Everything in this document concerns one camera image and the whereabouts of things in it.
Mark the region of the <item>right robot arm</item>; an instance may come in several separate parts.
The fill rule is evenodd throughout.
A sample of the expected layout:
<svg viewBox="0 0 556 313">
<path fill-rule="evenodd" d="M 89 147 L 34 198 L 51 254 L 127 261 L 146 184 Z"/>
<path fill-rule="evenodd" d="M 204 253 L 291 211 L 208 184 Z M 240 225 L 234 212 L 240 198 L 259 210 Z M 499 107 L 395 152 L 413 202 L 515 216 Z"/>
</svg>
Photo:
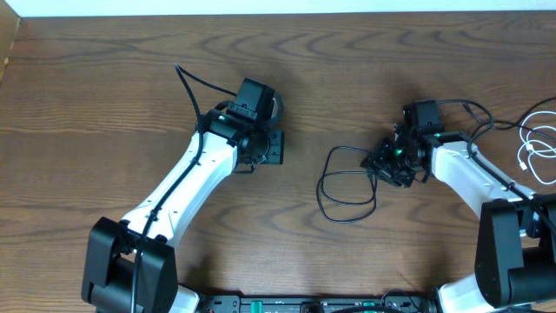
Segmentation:
<svg viewBox="0 0 556 313">
<path fill-rule="evenodd" d="M 369 177 L 408 187 L 417 174 L 449 186 L 480 220 L 474 272 L 436 290 L 440 312 L 497 312 L 555 298 L 555 196 L 512 178 L 479 151 L 476 131 L 446 131 L 440 102 L 403 108 L 394 139 L 361 162 Z"/>
</svg>

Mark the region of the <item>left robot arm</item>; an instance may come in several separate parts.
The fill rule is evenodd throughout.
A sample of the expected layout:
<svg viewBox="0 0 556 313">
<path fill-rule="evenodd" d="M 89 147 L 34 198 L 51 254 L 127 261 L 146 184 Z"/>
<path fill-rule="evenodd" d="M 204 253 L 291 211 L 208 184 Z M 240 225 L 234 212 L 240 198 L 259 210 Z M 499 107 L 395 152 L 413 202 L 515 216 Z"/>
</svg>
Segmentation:
<svg viewBox="0 0 556 313">
<path fill-rule="evenodd" d="M 156 189 L 118 221 L 89 233 L 82 299 L 99 312 L 194 312 L 198 293 L 177 282 L 175 252 L 215 187 L 246 164 L 281 164 L 281 96 L 246 78 L 235 98 L 199 119 L 182 158 Z"/>
</svg>

